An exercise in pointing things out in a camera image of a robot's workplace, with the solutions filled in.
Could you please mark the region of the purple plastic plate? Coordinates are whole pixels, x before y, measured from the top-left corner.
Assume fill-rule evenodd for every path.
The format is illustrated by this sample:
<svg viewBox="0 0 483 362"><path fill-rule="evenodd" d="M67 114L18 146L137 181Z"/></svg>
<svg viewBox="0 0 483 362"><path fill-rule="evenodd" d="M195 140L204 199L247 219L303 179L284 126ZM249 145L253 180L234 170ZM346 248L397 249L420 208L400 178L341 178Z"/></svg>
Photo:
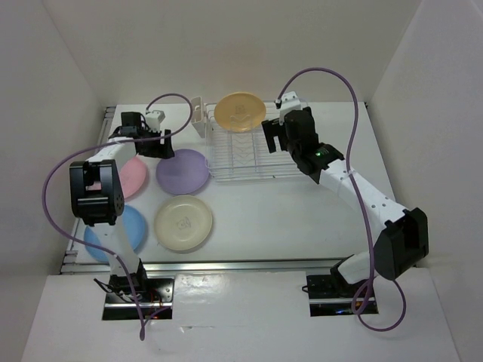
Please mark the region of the purple plastic plate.
<svg viewBox="0 0 483 362"><path fill-rule="evenodd" d="M160 160L155 169L159 186L172 195L197 192L209 175L205 156L194 149L176 150L173 158Z"/></svg>

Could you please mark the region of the yellow plastic plate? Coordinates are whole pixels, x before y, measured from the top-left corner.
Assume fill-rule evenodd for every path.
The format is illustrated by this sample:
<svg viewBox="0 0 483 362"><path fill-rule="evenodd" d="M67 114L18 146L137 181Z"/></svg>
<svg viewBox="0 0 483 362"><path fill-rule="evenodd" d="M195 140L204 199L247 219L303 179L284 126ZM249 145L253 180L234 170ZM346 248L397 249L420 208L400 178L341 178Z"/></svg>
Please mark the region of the yellow plastic plate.
<svg viewBox="0 0 483 362"><path fill-rule="evenodd" d="M226 95L214 109L214 119L218 125L236 133L260 126L265 117L265 103L258 96L248 92Z"/></svg>

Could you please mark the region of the pink plastic plate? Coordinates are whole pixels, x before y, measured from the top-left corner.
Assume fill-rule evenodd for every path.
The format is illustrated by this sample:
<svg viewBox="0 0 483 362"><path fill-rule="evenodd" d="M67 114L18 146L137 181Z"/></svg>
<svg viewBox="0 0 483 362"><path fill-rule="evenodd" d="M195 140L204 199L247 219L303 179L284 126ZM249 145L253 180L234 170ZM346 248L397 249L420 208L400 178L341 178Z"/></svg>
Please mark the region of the pink plastic plate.
<svg viewBox="0 0 483 362"><path fill-rule="evenodd" d="M119 171L124 198L131 198L143 187L147 167L137 156L129 160Z"/></svg>

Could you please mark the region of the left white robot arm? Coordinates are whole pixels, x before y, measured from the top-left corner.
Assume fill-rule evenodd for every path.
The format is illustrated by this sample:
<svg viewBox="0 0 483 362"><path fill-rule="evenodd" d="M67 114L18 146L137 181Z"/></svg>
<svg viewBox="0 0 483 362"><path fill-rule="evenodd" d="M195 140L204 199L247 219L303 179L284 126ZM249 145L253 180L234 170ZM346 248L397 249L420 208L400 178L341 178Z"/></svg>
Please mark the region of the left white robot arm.
<svg viewBox="0 0 483 362"><path fill-rule="evenodd" d="M167 159L174 157L174 150L171 139L158 139L171 134L168 129L160 131L163 111L148 111L145 115L123 112L121 119L122 124L109 137L110 146L85 161L70 164L71 205L74 216L97 236L109 261L107 290L141 301L148 296L150 283L125 231L125 197L118 170L136 155Z"/></svg>

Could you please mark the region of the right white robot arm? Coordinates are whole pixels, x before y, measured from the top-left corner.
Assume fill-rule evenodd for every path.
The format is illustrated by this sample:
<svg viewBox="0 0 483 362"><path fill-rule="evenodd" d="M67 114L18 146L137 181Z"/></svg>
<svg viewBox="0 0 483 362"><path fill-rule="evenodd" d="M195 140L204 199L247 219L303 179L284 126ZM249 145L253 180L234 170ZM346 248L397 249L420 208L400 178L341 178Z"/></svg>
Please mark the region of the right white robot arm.
<svg viewBox="0 0 483 362"><path fill-rule="evenodd" d="M309 107L290 111L284 121L263 121L262 128L269 152L288 152L299 171L362 214L370 236L368 251L349 256L333 268L330 286L335 294L349 295L370 276L394 281L428 255L426 214L391 200L348 167L340 151L320 142Z"/></svg>

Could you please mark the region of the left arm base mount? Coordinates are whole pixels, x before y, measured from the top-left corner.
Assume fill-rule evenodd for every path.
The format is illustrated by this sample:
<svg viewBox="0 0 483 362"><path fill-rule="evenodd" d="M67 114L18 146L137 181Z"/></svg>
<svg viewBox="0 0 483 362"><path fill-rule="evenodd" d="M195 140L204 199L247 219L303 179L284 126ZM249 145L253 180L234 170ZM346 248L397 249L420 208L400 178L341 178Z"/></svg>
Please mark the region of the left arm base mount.
<svg viewBox="0 0 483 362"><path fill-rule="evenodd" d="M126 284L115 287L113 282L105 283L98 278L94 283L106 294L107 305L134 306L134 294ZM144 287L135 287L136 296L141 307L161 308L170 306L174 297L173 278L149 278Z"/></svg>

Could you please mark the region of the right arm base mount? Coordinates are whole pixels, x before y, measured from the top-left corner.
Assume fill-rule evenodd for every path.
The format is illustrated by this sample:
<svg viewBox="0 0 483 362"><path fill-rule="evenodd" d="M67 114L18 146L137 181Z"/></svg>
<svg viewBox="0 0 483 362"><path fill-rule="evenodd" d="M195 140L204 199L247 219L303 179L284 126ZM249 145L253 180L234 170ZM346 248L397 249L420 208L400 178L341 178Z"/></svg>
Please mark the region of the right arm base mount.
<svg viewBox="0 0 483 362"><path fill-rule="evenodd" d="M351 302L364 282L347 284L333 275L307 275L306 284L301 290L309 295L309 299Z"/></svg>

